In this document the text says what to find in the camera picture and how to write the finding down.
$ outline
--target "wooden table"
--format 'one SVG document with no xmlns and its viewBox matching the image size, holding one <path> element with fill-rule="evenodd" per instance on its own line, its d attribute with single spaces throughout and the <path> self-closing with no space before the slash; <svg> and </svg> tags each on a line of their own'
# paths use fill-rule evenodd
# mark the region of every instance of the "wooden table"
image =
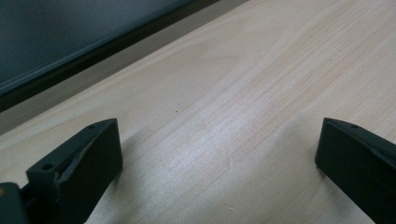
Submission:
<svg viewBox="0 0 396 224">
<path fill-rule="evenodd" d="M 396 2 L 251 0 L 3 133 L 0 181 L 117 118 L 88 223 L 372 223 L 314 157 L 325 117 L 396 142 L 395 87 Z"/>
</svg>

